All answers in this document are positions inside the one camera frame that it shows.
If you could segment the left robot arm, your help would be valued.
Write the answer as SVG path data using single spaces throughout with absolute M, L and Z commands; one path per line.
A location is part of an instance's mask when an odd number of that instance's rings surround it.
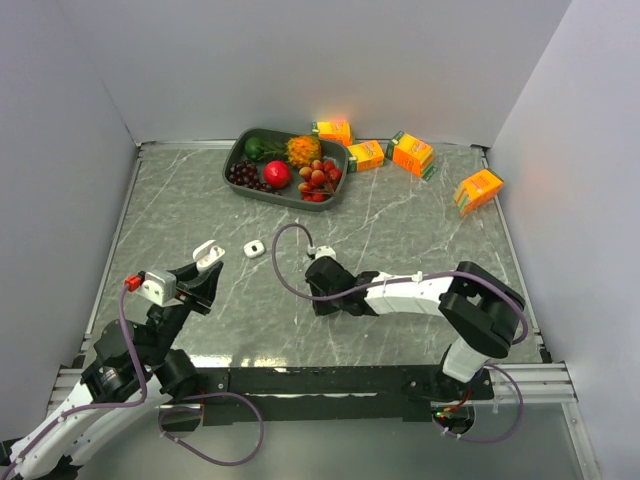
M 177 301 L 173 306 L 152 305 L 147 322 L 139 324 L 125 318 L 125 296 L 140 289 L 140 275 L 124 281 L 119 298 L 119 320 L 95 344 L 97 357 L 82 373 L 79 383 L 62 404 L 62 410 L 47 420 L 36 433 L 13 443 L 4 479 L 39 478 L 28 468 L 58 464 L 73 433 L 81 434 L 108 413 L 132 413 L 151 401 L 149 382 L 160 383 L 159 393 L 176 402 L 192 398 L 198 387 L 198 373 L 183 350 L 171 348 L 191 312 L 210 312 L 223 264 L 217 262 L 200 271 L 196 264 L 175 270 Z

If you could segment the white oval charging case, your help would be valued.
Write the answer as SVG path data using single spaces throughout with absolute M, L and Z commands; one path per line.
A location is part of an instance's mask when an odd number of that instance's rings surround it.
M 214 264 L 220 261 L 225 255 L 225 249 L 222 248 L 216 240 L 208 240 L 198 246 L 192 253 L 192 259 L 199 273 L 209 270 Z

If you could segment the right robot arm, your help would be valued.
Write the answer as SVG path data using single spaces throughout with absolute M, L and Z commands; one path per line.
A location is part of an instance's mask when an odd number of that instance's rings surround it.
M 312 262 L 305 281 L 319 316 L 343 311 L 352 316 L 408 313 L 446 319 L 458 334 L 436 375 L 438 390 L 448 398 L 462 396 L 487 361 L 507 357 L 528 331 L 524 300 L 473 262 L 428 275 L 353 275 L 325 256 Z

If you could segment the white square charging case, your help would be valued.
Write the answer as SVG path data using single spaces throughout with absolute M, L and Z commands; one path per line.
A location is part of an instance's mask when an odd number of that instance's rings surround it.
M 243 246 L 243 252 L 249 259 L 255 259 L 262 256 L 266 249 L 261 240 L 252 240 Z

